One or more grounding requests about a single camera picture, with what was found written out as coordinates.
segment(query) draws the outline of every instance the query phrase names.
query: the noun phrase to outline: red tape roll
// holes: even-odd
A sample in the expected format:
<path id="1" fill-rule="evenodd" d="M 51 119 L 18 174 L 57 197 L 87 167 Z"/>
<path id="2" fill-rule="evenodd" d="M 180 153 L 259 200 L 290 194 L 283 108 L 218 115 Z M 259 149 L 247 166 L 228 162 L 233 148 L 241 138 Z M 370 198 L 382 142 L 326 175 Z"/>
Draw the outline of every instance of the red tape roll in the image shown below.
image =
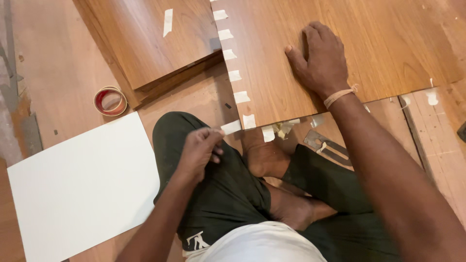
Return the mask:
<path id="1" fill-rule="evenodd" d="M 118 103 L 118 105 L 111 110 L 105 110 L 102 106 L 102 100 L 104 96 L 112 93 L 120 95 L 120 103 Z M 116 117 L 123 114 L 123 112 L 126 110 L 126 107 L 128 106 L 128 101 L 126 101 L 126 97 L 118 88 L 114 86 L 106 86 L 97 92 L 96 96 L 94 97 L 94 105 L 96 106 L 97 111 L 99 111 L 104 116 Z"/>

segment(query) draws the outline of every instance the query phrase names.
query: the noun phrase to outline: stacked wooden panels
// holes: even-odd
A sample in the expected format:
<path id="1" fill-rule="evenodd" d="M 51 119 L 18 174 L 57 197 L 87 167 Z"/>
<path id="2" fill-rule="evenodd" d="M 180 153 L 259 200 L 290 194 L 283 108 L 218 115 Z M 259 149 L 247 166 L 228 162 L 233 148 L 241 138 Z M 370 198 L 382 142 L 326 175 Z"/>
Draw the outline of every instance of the stacked wooden panels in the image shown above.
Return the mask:
<path id="1" fill-rule="evenodd" d="M 217 20 L 223 50 L 237 58 L 226 61 L 234 93 L 250 99 L 239 103 L 243 115 L 255 115 L 256 126 L 325 111 L 295 79 L 284 48 L 303 49 L 301 30 L 310 21 L 328 25 L 345 44 L 349 84 L 357 96 L 374 101 L 462 78 L 445 33 L 420 0 L 216 0 L 212 10 L 228 18 Z"/>
<path id="2" fill-rule="evenodd" d="M 223 60 L 206 0 L 74 3 L 134 109 Z M 172 31 L 164 36 L 169 9 Z"/>

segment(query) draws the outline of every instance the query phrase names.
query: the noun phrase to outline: wrist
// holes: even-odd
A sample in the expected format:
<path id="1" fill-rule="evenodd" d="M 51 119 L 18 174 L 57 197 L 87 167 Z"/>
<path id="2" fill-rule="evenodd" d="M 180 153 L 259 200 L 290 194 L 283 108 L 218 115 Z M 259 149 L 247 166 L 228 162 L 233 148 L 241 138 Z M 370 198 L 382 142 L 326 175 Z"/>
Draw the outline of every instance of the wrist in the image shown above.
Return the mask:
<path id="1" fill-rule="evenodd" d="M 322 101 L 325 101 L 329 96 L 335 94 L 336 92 L 347 90 L 347 89 L 351 89 L 348 83 L 334 84 L 334 85 L 330 85 L 327 87 L 323 87 L 321 91 L 318 92 L 317 94 L 322 99 Z"/>
<path id="2" fill-rule="evenodd" d="M 171 176 L 170 182 L 173 181 L 174 184 L 180 186 L 197 185 L 201 181 L 199 176 L 198 174 L 194 174 L 192 170 L 177 168 Z"/>

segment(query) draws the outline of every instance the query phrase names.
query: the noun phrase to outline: bare foot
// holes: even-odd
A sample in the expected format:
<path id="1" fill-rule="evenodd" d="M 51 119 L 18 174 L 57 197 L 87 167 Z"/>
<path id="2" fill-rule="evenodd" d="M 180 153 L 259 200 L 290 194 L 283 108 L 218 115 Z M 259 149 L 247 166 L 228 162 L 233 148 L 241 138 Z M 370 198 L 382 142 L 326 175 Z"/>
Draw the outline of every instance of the bare foot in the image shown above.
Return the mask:
<path id="1" fill-rule="evenodd" d="M 255 177 L 283 177 L 290 157 L 273 142 L 264 142 L 261 128 L 243 132 L 241 142 L 248 169 Z"/>
<path id="2" fill-rule="evenodd" d="M 264 182 L 272 198 L 270 215 L 275 221 L 294 230 L 305 230 L 313 222 L 337 213 L 324 202 L 312 197 L 300 197 Z"/>

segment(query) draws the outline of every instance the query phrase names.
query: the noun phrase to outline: tape scrap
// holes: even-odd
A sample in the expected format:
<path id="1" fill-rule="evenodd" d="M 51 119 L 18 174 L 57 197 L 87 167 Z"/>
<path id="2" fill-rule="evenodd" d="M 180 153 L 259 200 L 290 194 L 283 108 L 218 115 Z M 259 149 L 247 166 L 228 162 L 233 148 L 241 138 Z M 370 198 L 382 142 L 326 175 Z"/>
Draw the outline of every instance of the tape scrap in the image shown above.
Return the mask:
<path id="1" fill-rule="evenodd" d="M 240 131 L 242 129 L 241 121 L 238 119 L 234 122 L 223 125 L 220 128 L 225 132 L 225 135 L 233 134 L 236 131 Z"/>
<path id="2" fill-rule="evenodd" d="M 247 96 L 247 91 L 233 93 L 233 96 L 237 104 L 251 101 L 251 99 Z"/>
<path id="3" fill-rule="evenodd" d="M 263 126 L 262 134 L 264 135 L 264 142 L 270 142 L 275 139 L 274 128 L 272 125 Z"/>
<path id="4" fill-rule="evenodd" d="M 404 103 L 406 104 L 404 107 L 401 109 L 405 109 L 411 104 L 411 99 L 407 95 L 402 95 L 401 98 L 404 100 Z"/>
<path id="5" fill-rule="evenodd" d="M 301 121 L 298 118 L 283 123 L 276 123 L 272 125 L 272 129 L 274 130 L 274 133 L 277 133 L 278 137 L 280 137 L 283 140 L 286 140 L 287 138 L 285 138 L 285 136 L 291 132 L 295 124 L 299 124 L 300 122 Z"/>
<path id="6" fill-rule="evenodd" d="M 243 124 L 245 130 L 256 128 L 256 119 L 254 118 L 254 114 L 250 116 L 243 115 Z"/>
<path id="7" fill-rule="evenodd" d="M 439 100 L 437 99 L 437 93 L 435 90 L 426 90 L 425 95 L 427 96 L 427 101 L 429 105 L 437 105 Z"/>
<path id="8" fill-rule="evenodd" d="M 230 60 L 230 59 L 238 58 L 238 57 L 233 53 L 233 50 L 228 49 L 228 50 L 223 51 L 223 58 L 226 61 L 226 60 Z"/>
<path id="9" fill-rule="evenodd" d="M 234 81 L 238 81 L 242 79 L 240 76 L 239 70 L 228 72 L 228 76 L 230 77 L 230 82 L 234 82 Z"/>
<path id="10" fill-rule="evenodd" d="M 225 18 L 228 18 L 228 15 L 226 14 L 225 10 L 213 11 L 213 19 L 215 21 L 222 20 Z"/>
<path id="11" fill-rule="evenodd" d="M 225 40 L 225 39 L 230 39 L 230 38 L 233 38 L 233 35 L 232 35 L 232 33 L 230 32 L 229 29 L 219 31 L 220 41 Z"/>
<path id="12" fill-rule="evenodd" d="M 317 126 L 322 125 L 325 122 L 323 114 L 313 115 L 311 126 L 312 128 L 316 128 Z"/>
<path id="13" fill-rule="evenodd" d="M 171 25 L 173 22 L 173 9 L 165 10 L 165 19 L 164 19 L 164 37 L 171 32 Z"/>
<path id="14" fill-rule="evenodd" d="M 327 147 L 327 143 L 326 142 L 323 142 L 322 143 L 322 147 L 316 151 L 316 153 L 318 154 L 322 154 L 322 150 L 324 150 L 325 148 Z"/>

